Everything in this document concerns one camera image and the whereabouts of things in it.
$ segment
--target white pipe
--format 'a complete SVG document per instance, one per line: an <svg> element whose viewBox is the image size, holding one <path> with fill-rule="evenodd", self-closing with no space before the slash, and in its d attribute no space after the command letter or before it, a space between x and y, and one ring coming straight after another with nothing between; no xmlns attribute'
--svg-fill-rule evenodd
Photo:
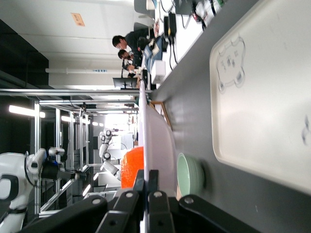
<svg viewBox="0 0 311 233"><path fill-rule="evenodd" d="M60 73L60 74L121 74L121 70L117 69L57 69L57 68L47 68L45 69L47 73Z"/></svg>

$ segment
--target black hair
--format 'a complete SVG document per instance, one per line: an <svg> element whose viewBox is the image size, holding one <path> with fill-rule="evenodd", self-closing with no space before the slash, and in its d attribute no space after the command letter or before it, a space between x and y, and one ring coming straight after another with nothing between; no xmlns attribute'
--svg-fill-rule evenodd
<svg viewBox="0 0 311 233"><path fill-rule="evenodd" d="M119 43L120 43L120 40L123 39L125 40L125 37L121 36L121 35L115 35L113 38L112 38L112 44L114 47L116 47Z"/></svg>
<svg viewBox="0 0 311 233"><path fill-rule="evenodd" d="M118 52L119 58L120 58L120 59L123 59L122 55L125 54L125 53L126 53L125 50L120 50L120 51Z"/></svg>

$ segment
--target metal frame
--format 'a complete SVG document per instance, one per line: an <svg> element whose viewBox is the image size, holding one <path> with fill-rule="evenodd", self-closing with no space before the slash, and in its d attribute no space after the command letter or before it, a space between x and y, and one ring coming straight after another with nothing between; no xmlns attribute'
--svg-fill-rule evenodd
<svg viewBox="0 0 311 233"><path fill-rule="evenodd" d="M94 90L73 90L73 89L0 89L0 96L24 96L24 97L37 97L37 96L104 96L104 95L131 95L139 96L139 90L105 90L105 91L94 91ZM36 100L35 101L35 151L41 148L41 120L39 117L39 112L41 106L46 106L50 108L55 108L55 118L56 118L56 140L55 146L61 147L61 116L60 110L69 112L70 121L70 167L74 168L74 114L78 113L80 109L77 108L77 104L99 104L99 103L134 103L134 100ZM100 111L133 111L134 114L138 113L138 108L101 108L101 109L86 109L87 113L82 113L80 116L80 123L83 119L88 119L91 115L106 115L107 113L100 113ZM89 153L88 147L91 143L92 137L89 137L88 126L86 124L85 136L86 136L86 164L83 164L83 124L80 124L80 170L82 172L86 171L89 167L102 166L102 164L89 164ZM58 155L56 160L60 162L60 156ZM35 214L39 215L40 212L44 214L53 214L55 211L48 211L47 209L53 205L53 203L63 194L75 180L69 180L63 187L60 187L60 180L56 181L56 192L55 194L45 203L42 207L41 205L41 179L37 181L35 187Z"/></svg>

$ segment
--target orange plastic bag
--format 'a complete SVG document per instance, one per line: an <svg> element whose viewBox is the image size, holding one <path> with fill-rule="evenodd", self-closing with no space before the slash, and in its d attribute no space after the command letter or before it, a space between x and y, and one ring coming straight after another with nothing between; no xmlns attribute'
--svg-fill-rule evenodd
<svg viewBox="0 0 311 233"><path fill-rule="evenodd" d="M144 169L144 147L136 147L124 155L121 161L121 188L132 188L140 169Z"/></svg>

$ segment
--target white box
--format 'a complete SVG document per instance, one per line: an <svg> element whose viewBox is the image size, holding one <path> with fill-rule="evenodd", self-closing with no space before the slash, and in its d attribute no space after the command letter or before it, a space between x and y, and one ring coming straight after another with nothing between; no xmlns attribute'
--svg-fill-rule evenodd
<svg viewBox="0 0 311 233"><path fill-rule="evenodd" d="M165 62L164 61L155 61L151 68L151 83L160 84L162 83L165 77Z"/></svg>

